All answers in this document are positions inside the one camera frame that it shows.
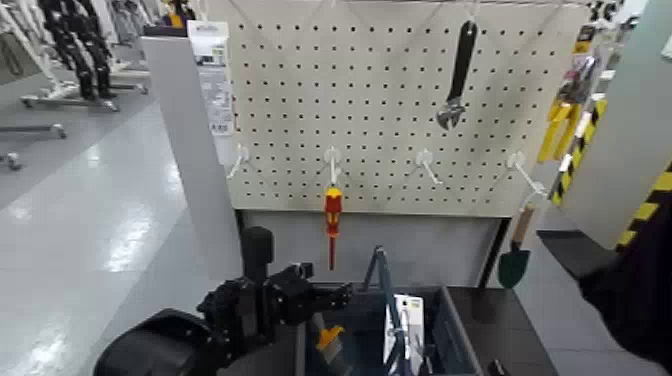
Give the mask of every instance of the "red and yellow screwdriver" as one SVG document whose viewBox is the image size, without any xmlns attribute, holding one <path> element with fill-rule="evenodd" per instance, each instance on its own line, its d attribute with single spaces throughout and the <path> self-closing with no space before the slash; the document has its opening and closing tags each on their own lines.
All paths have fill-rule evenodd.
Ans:
<svg viewBox="0 0 672 376">
<path fill-rule="evenodd" d="M 336 261 L 336 237 L 338 236 L 338 223 L 340 221 L 343 206 L 341 199 L 343 193 L 336 187 L 329 187 L 324 203 L 324 212 L 327 213 L 327 236 L 329 237 L 329 270 L 334 270 Z"/>
</svg>

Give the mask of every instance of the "floor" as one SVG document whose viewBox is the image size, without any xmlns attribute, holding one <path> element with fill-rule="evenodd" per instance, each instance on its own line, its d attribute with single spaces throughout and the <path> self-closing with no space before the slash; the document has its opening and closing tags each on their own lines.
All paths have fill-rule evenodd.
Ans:
<svg viewBox="0 0 672 376">
<path fill-rule="evenodd" d="M 165 306 L 192 311 L 216 286 L 196 239 L 158 105 L 120 113 L 25 110 L 0 88 L 3 123 L 62 122 L 67 140 L 3 135 L 25 168 L 0 168 L 0 374 L 90 375 L 111 339 Z M 560 375 L 665 375 L 622 351 L 535 236 L 517 288 Z"/>
</svg>

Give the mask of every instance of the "pegboard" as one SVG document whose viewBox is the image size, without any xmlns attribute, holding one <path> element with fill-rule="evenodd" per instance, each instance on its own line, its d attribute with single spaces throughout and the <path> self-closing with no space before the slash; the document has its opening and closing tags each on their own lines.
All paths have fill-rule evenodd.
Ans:
<svg viewBox="0 0 672 376">
<path fill-rule="evenodd" d="M 334 146 L 345 212 L 513 215 L 527 185 L 505 161 L 539 150 L 587 8 L 482 3 L 462 97 L 467 112 L 445 131 L 434 115 L 448 95 L 471 4 L 213 4 L 213 19 L 229 22 L 231 33 L 236 141 L 250 150 L 229 180 L 233 206 L 322 211 L 324 152 Z M 415 165 L 425 148 L 443 185 Z"/>
</svg>

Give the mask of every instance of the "yellow and black striped tape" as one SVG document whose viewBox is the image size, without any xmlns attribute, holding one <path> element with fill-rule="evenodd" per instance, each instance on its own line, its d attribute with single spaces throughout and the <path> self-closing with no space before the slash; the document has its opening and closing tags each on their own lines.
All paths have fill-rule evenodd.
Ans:
<svg viewBox="0 0 672 376">
<path fill-rule="evenodd" d="M 586 147 L 592 142 L 595 131 L 597 130 L 597 123 L 599 123 L 606 109 L 606 99 L 600 99 L 597 101 L 595 103 L 595 108 L 593 108 L 593 112 L 591 113 L 590 121 L 586 125 L 583 134 L 576 137 L 576 140 L 568 153 L 571 156 L 571 160 L 567 166 L 567 171 L 560 173 L 560 179 L 556 184 L 555 191 L 551 195 L 551 201 L 553 201 L 555 205 L 559 206 L 562 203 L 562 199 L 565 193 L 572 184 L 572 177 L 574 176 L 574 172 L 579 167 L 581 159 L 583 159 L 583 155 L 586 152 Z"/>
<path fill-rule="evenodd" d="M 646 201 L 637 209 L 632 218 L 632 222 L 628 229 L 623 231 L 616 251 L 623 252 L 627 250 L 628 246 L 637 237 L 637 233 L 644 229 L 644 226 L 653 218 L 658 208 L 666 201 L 672 199 L 672 163 L 667 167 L 655 184 L 651 188 L 651 193 Z"/>
</svg>

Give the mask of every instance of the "white hook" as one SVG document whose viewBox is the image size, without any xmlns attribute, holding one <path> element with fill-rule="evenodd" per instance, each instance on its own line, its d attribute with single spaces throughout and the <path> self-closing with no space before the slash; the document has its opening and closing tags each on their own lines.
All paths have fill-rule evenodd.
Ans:
<svg viewBox="0 0 672 376">
<path fill-rule="evenodd" d="M 233 178 L 236 172 L 238 172 L 238 170 L 240 169 L 240 165 L 243 162 L 247 162 L 249 160 L 250 160 L 250 150 L 247 147 L 238 144 L 238 158 L 236 158 L 236 163 L 233 165 L 233 168 L 231 168 L 231 171 L 229 171 L 229 174 L 226 175 L 226 178 L 227 179 Z"/>
<path fill-rule="evenodd" d="M 523 178 L 529 184 L 529 186 L 532 188 L 532 192 L 525 198 L 523 201 L 523 205 L 520 208 L 520 211 L 522 212 L 530 200 L 536 195 L 539 196 L 546 196 L 546 188 L 541 182 L 538 181 L 533 181 L 532 178 L 530 178 L 530 175 L 523 169 L 523 164 L 525 163 L 525 154 L 522 152 L 516 152 L 511 154 L 509 156 L 509 159 L 506 161 L 506 167 L 509 168 L 510 170 L 516 169 L 518 172 L 520 172 L 521 175 L 523 175 Z"/>
<path fill-rule="evenodd" d="M 338 175 L 341 174 L 341 168 L 336 167 L 336 164 L 341 161 L 341 152 L 335 147 L 330 146 L 329 149 L 324 152 L 324 161 L 329 163 L 331 185 L 336 185 L 338 182 Z"/>
<path fill-rule="evenodd" d="M 434 184 L 443 184 L 443 182 L 436 177 L 432 169 L 429 167 L 433 161 L 434 156 L 432 155 L 432 152 L 427 149 L 419 151 L 415 156 L 415 164 L 418 165 L 418 167 L 424 167 L 425 170 L 427 170 L 427 174 L 432 179 Z"/>
</svg>

